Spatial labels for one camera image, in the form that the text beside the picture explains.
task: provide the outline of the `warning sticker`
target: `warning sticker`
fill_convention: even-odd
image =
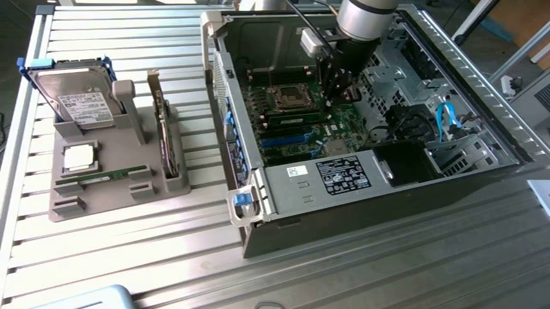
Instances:
[[[306,165],[289,167],[289,168],[286,169],[286,172],[289,173],[289,177],[306,175],[306,174],[308,174]]]
[[[372,187],[357,156],[318,162],[318,169],[330,195]]]
[[[101,92],[62,95],[59,100],[77,124],[94,124],[113,120],[113,113]]]

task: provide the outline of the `metal table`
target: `metal table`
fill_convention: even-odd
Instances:
[[[27,308],[125,285],[139,308],[529,308],[550,303],[550,224],[529,166],[437,211],[242,258],[201,68],[199,14],[223,6],[58,7],[27,58],[113,58],[151,104],[146,70],[178,106],[194,190],[85,218],[47,218],[53,111],[23,80],[0,173],[3,304]]]

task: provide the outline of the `blue tab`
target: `blue tab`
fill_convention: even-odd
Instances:
[[[231,111],[229,111],[226,114],[226,124],[230,124],[231,119],[233,119],[233,114],[231,114]]]
[[[233,205],[234,206],[246,206],[253,204],[253,195],[250,193],[237,194],[233,197]]]
[[[26,77],[26,79],[31,82],[33,87],[37,89],[35,83],[33,82],[33,80],[29,76],[29,72],[27,72],[27,68],[26,68],[26,58],[23,58],[23,57],[18,58],[18,71],[22,74],[22,76]]]
[[[31,69],[53,69],[54,68],[54,59],[45,58],[45,59],[34,59],[31,62]]]

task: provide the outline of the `power supply label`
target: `power supply label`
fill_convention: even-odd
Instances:
[[[330,195],[372,187],[357,156],[318,162],[318,169]]]

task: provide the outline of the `cpu socket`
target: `cpu socket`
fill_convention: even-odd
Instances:
[[[281,111],[313,107],[306,84],[274,86],[271,92],[275,95],[277,108]]]

